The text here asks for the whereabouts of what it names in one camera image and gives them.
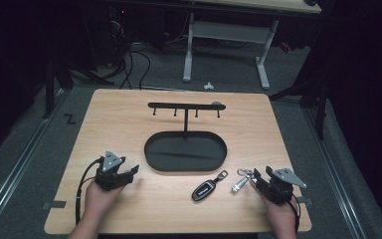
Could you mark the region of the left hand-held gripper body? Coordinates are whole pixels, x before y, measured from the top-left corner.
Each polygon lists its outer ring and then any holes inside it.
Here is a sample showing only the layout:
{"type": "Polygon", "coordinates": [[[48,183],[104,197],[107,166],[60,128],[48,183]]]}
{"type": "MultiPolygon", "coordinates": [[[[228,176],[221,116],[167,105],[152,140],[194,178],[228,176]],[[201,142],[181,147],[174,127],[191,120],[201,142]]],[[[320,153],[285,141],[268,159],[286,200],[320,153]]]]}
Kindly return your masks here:
{"type": "Polygon", "coordinates": [[[125,160],[125,156],[117,156],[113,152],[107,151],[96,170],[95,183],[106,191],[119,188],[118,182],[123,176],[118,173],[118,170],[125,160]]]}

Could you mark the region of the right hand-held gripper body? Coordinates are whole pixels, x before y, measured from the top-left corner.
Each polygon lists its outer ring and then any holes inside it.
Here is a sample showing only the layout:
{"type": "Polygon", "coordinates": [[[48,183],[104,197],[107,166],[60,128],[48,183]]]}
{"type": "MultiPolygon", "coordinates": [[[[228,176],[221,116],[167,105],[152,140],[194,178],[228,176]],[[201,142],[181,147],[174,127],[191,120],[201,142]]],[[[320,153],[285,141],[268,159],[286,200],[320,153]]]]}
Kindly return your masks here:
{"type": "Polygon", "coordinates": [[[289,168],[272,169],[267,166],[266,173],[270,180],[263,184],[262,192],[268,200],[275,204],[290,202],[295,185],[307,188],[306,183],[289,168]]]}

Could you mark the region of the silver keychain with carabiner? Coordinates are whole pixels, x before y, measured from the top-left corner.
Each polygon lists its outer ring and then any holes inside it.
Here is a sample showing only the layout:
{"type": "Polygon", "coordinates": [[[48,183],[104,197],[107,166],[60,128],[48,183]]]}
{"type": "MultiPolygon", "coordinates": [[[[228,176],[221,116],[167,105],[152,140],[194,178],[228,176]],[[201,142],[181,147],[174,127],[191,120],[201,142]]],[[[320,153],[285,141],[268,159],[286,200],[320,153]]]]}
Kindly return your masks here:
{"type": "Polygon", "coordinates": [[[237,170],[237,173],[239,175],[241,175],[242,178],[232,186],[231,190],[233,193],[239,192],[247,182],[249,182],[249,181],[255,182],[256,181],[256,179],[254,177],[254,172],[250,169],[240,168],[237,170]]]}

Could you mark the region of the black car key fob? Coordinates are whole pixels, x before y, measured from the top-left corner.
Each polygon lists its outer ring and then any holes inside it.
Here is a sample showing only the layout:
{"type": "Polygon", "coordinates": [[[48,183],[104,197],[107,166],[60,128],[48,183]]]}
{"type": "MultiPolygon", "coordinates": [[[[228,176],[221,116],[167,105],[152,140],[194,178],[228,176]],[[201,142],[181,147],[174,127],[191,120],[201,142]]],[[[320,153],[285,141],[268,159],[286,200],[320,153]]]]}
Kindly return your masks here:
{"type": "Polygon", "coordinates": [[[215,190],[216,184],[227,176],[228,172],[223,170],[216,178],[204,181],[192,192],[191,198],[196,202],[203,200],[215,190]]]}

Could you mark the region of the black key rack with tray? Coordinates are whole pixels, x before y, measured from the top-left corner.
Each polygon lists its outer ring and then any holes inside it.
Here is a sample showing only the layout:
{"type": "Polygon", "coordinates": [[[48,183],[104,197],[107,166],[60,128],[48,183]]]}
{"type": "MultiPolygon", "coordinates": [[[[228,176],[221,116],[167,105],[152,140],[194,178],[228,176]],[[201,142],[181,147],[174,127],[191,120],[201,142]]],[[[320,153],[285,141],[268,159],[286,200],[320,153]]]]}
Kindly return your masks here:
{"type": "Polygon", "coordinates": [[[213,111],[220,116],[226,106],[214,102],[210,105],[180,104],[180,103],[148,103],[156,115],[157,109],[184,111],[184,126],[182,130],[160,131],[152,135],[145,143],[144,155],[147,163],[155,170],[164,172],[175,171],[212,171],[219,168],[225,161],[228,148],[224,140],[211,131],[189,130],[189,112],[194,111],[195,117],[200,111],[213,111]]]}

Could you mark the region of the person's right hand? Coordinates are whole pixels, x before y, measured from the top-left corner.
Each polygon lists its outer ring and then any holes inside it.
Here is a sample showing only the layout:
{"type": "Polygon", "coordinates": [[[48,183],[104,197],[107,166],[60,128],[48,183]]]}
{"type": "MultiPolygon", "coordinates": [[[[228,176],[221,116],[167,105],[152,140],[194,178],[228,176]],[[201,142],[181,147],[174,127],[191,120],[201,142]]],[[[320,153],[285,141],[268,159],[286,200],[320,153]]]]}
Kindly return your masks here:
{"type": "Polygon", "coordinates": [[[297,209],[297,203],[294,199],[290,203],[277,205],[266,198],[266,196],[260,192],[260,197],[266,205],[267,217],[274,229],[279,234],[280,232],[290,231],[295,232],[295,212],[297,209]]]}

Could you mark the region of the person's left hand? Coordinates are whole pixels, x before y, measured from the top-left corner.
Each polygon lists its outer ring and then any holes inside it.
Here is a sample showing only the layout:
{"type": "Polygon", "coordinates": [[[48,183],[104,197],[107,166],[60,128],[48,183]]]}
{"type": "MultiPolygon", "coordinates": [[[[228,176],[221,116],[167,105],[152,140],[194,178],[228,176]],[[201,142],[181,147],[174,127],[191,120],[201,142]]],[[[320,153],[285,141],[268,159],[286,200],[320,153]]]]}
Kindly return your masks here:
{"type": "Polygon", "coordinates": [[[92,181],[87,188],[83,218],[102,220],[122,190],[123,186],[107,191],[92,181]]]}

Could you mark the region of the black metal stand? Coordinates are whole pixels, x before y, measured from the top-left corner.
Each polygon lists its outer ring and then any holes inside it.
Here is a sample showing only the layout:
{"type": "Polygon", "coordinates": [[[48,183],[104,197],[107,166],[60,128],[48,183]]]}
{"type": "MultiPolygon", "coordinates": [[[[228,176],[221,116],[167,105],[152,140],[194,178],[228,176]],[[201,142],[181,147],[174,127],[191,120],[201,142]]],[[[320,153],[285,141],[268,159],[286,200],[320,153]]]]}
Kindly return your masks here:
{"type": "Polygon", "coordinates": [[[324,139],[323,124],[328,88],[326,65],[320,60],[320,53],[311,49],[299,70],[293,85],[279,93],[269,96],[271,101],[285,96],[300,96],[299,105],[302,108],[316,107],[314,128],[317,136],[324,139]]]}
{"type": "Polygon", "coordinates": [[[74,87],[74,82],[71,76],[71,70],[79,72],[88,80],[98,83],[100,85],[112,85],[108,78],[113,77],[113,73],[106,76],[99,76],[84,67],[74,64],[73,62],[64,59],[51,57],[46,65],[46,79],[45,79],[45,114],[44,118],[48,119],[56,107],[55,102],[55,82],[58,82],[62,89],[71,90],[74,87]]]}

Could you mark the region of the white-legged desk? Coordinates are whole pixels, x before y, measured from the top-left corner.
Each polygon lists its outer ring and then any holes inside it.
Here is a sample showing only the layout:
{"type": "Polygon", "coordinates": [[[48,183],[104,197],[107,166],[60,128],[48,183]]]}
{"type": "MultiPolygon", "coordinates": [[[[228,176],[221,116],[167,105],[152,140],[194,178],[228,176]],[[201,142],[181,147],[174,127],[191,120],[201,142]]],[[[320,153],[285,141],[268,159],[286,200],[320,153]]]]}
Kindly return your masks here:
{"type": "MultiPolygon", "coordinates": [[[[213,4],[225,7],[243,7],[247,10],[265,10],[272,13],[313,14],[321,13],[316,0],[188,0],[192,7],[202,4],[213,4]]],[[[183,81],[192,79],[193,40],[195,38],[226,40],[243,43],[262,44],[261,54],[255,58],[261,86],[270,88],[266,73],[265,60],[274,39],[279,18],[275,17],[270,26],[258,27],[238,23],[221,23],[219,21],[196,20],[194,14],[188,15],[187,51],[185,55],[183,81]]]]}

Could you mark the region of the metal floor rail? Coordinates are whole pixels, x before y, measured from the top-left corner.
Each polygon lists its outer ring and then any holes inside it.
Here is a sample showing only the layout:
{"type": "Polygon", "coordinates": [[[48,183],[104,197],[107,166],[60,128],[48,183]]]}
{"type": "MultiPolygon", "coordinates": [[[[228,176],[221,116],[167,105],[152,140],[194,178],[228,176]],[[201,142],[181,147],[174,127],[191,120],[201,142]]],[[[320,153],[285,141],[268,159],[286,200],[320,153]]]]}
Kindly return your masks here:
{"type": "Polygon", "coordinates": [[[302,114],[307,121],[308,127],[313,134],[315,142],[319,148],[321,159],[326,171],[326,176],[329,180],[337,204],[340,208],[352,239],[366,239],[365,231],[363,230],[360,220],[355,212],[353,203],[349,198],[348,193],[339,177],[338,171],[333,164],[331,154],[329,153],[324,140],[318,136],[312,111],[302,109],[302,114]]]}
{"type": "Polygon", "coordinates": [[[0,215],[24,176],[56,111],[70,90],[54,94],[55,106],[45,112],[45,94],[39,93],[33,106],[15,123],[0,146],[0,215]]]}

